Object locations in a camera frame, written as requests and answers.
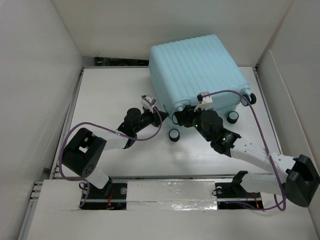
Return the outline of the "light blue hardshell suitcase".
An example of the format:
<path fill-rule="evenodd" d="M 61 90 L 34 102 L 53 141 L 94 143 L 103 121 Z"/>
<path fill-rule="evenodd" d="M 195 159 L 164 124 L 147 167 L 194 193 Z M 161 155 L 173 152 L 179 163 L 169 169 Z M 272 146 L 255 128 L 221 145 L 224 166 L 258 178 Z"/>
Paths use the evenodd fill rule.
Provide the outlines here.
<path fill-rule="evenodd" d="M 152 46 L 148 68 L 171 129 L 180 130 L 174 113 L 187 105 L 199 105 L 201 93 L 210 94 L 208 109 L 220 117 L 228 117 L 238 104 L 254 105 L 257 101 L 249 82 L 215 34 Z"/>

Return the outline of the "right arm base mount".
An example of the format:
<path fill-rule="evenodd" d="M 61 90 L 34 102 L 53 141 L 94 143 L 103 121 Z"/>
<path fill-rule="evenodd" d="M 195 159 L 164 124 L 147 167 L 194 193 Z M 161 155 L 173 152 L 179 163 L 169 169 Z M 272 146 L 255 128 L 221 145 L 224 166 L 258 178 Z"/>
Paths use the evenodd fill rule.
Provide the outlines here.
<path fill-rule="evenodd" d="M 217 199 L 218 210 L 264 208 L 260 192 L 247 192 L 240 183 L 247 171 L 238 172 L 231 182 L 216 182 L 212 195 Z"/>

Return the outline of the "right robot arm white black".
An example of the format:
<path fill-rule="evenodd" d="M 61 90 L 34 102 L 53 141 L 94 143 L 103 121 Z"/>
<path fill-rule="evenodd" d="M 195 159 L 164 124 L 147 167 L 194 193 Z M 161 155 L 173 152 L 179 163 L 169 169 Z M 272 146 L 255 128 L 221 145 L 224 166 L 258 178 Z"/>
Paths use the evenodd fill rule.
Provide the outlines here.
<path fill-rule="evenodd" d="M 174 116 L 179 126 L 195 128 L 211 148 L 221 155 L 242 160 L 266 171 L 265 174 L 239 171 L 231 182 L 237 197 L 262 192 L 284 195 L 297 206 L 307 208 L 320 185 L 320 176 L 312 160 L 303 154 L 298 157 L 267 152 L 239 134 L 224 127 L 223 119 L 214 110 L 194 110 L 187 105 Z"/>

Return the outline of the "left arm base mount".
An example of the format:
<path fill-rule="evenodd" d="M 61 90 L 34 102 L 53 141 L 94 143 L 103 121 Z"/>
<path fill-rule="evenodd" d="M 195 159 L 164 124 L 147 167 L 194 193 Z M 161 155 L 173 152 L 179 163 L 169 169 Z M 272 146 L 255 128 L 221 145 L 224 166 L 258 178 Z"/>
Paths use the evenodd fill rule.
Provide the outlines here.
<path fill-rule="evenodd" d="M 79 208 L 82 210 L 126 210 L 128 184 L 110 179 L 102 189 L 89 182 L 78 184 L 82 191 Z"/>

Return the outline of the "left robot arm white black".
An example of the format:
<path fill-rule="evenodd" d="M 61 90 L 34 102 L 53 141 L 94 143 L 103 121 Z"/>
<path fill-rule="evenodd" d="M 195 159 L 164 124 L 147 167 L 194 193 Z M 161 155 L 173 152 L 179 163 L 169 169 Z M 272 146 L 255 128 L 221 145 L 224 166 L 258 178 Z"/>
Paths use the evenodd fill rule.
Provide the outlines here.
<path fill-rule="evenodd" d="M 168 116 L 167 112 L 159 111 L 156 107 L 152 110 L 144 109 L 143 113 L 138 108 L 130 108 L 116 131 L 90 122 L 79 123 L 64 139 L 58 160 L 59 168 L 66 166 L 82 180 L 87 181 L 88 188 L 94 187 L 98 197 L 107 198 L 111 194 L 113 180 L 97 168 L 102 153 L 107 150 L 130 148 L 139 141 L 138 132 L 149 125 L 160 129 Z M 81 125 L 91 125 L 106 132 L 100 137 L 97 133 L 82 127 L 68 141 L 71 133 Z"/>

